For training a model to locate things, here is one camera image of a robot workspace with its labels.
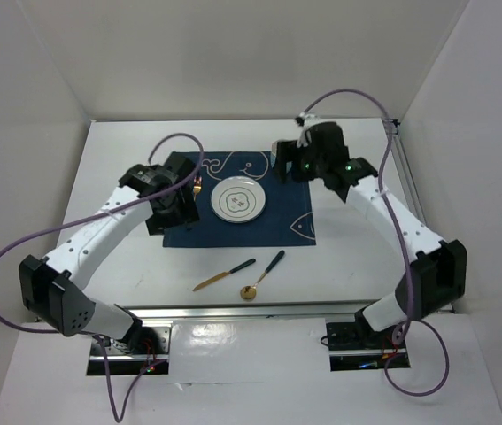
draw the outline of black knife handle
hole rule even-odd
[[[231,274],[233,274],[233,273],[235,273],[235,272],[238,272],[239,270],[243,270],[245,267],[248,267],[248,266],[250,266],[251,264],[254,264],[254,263],[256,263],[256,262],[257,262],[257,260],[255,260],[255,259],[249,259],[249,260],[245,261],[243,264],[240,264],[240,265],[238,265],[237,267],[232,268],[231,270],[229,270],[229,272],[230,272]]]
[[[276,254],[276,257],[274,257],[272,262],[266,268],[266,273],[270,272],[270,270],[272,270],[274,268],[274,266],[276,266],[278,264],[278,261],[280,261],[282,259],[282,257],[284,256],[285,253],[286,252],[284,252],[284,250],[282,250]]]

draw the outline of gray wall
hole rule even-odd
[[[0,249],[61,221],[88,124],[20,9],[0,0]],[[25,317],[20,259],[52,242],[29,243],[0,262],[0,311],[8,318]],[[17,334],[0,325],[0,390]]]
[[[502,406],[502,1],[470,2],[401,136],[430,224],[467,246],[462,307]]]
[[[403,115],[467,0],[21,0],[93,118]],[[375,116],[355,97],[321,111]]]

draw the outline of navy blue placemat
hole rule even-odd
[[[197,152],[182,154],[197,161]],[[166,230],[165,247],[315,245],[310,187],[290,179],[280,184],[270,167],[270,152],[206,152],[201,175],[203,188],[196,199],[200,220],[190,229]],[[264,211],[248,223],[228,223],[217,217],[211,206],[213,188],[235,175],[251,177],[266,192]]]

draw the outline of white tabletop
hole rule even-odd
[[[438,314],[429,321],[447,344],[451,374],[427,398],[399,394],[382,370],[330,372],[323,319],[183,322],[173,331],[170,375],[140,380],[123,423],[502,425],[470,319]],[[113,423],[104,377],[85,375],[90,342],[20,334],[0,425]],[[414,323],[406,344],[412,367],[392,376],[409,390],[432,388],[444,367],[437,340]],[[112,378],[119,409],[131,380]]]
[[[380,120],[338,120],[352,157],[378,168],[386,136]],[[273,141],[295,139],[292,120],[202,120],[98,122],[91,126],[65,221],[95,212],[118,179],[134,164],[146,163],[154,144],[173,132],[197,136],[207,151],[269,151]],[[189,140],[162,147],[156,162],[175,151],[195,151]],[[385,183],[405,203],[392,157]],[[317,245],[284,248],[286,257],[260,285],[255,303],[364,301],[390,293],[403,273],[397,254],[348,205],[310,183]],[[72,230],[64,232],[65,240]],[[256,281],[280,248],[163,248],[162,236],[136,228],[94,274],[87,294],[127,307],[164,305],[238,305],[239,290]],[[196,284],[249,259],[258,264],[204,290]]]

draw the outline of plate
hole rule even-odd
[[[249,177],[229,177],[219,182],[212,192],[213,212],[230,223],[256,219],[265,205],[265,190]]]

